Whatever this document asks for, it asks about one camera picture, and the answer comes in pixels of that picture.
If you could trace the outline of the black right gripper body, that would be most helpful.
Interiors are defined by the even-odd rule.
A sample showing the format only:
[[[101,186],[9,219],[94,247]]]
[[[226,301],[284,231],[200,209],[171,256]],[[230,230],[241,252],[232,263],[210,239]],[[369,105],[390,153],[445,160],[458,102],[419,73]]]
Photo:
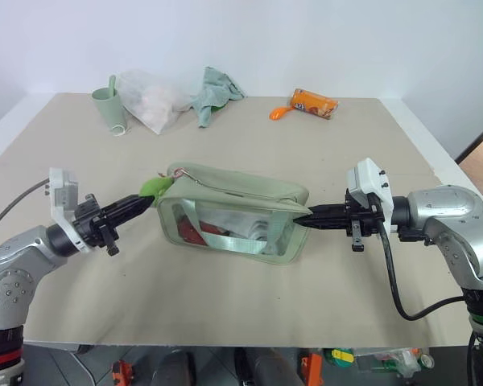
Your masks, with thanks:
[[[363,252],[363,238],[378,234],[378,224],[385,221],[381,200],[375,193],[364,194],[368,206],[364,207],[349,193],[345,192],[345,216],[348,221],[346,234],[352,238],[354,252]]]

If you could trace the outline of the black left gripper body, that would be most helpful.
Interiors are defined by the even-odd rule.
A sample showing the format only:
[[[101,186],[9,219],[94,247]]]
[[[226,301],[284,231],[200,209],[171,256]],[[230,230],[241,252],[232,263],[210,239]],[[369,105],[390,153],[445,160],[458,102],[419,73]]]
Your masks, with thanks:
[[[99,206],[94,194],[87,194],[85,201],[76,207],[72,225],[80,238],[94,248],[105,248],[110,256],[119,253],[116,244],[118,233],[109,222],[105,211]]]

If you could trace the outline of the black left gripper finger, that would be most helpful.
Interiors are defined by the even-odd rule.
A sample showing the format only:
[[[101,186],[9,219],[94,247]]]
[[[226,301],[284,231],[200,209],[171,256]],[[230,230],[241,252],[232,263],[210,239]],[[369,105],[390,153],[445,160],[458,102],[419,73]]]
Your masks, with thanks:
[[[128,195],[101,210],[108,218],[134,218],[146,210],[146,198],[139,195]]]
[[[126,205],[109,205],[103,209],[107,223],[111,228],[116,228],[135,217],[143,214],[150,204],[126,204]]]

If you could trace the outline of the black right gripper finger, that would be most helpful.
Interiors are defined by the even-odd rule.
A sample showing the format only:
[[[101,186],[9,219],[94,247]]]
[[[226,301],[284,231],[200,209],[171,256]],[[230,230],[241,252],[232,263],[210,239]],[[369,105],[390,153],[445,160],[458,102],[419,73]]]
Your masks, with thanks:
[[[347,208],[344,204],[321,204],[309,208],[315,218],[345,218]]]
[[[346,229],[348,221],[342,217],[318,217],[314,215],[301,216],[293,220],[295,224],[306,228],[314,228],[319,230],[338,230]]]

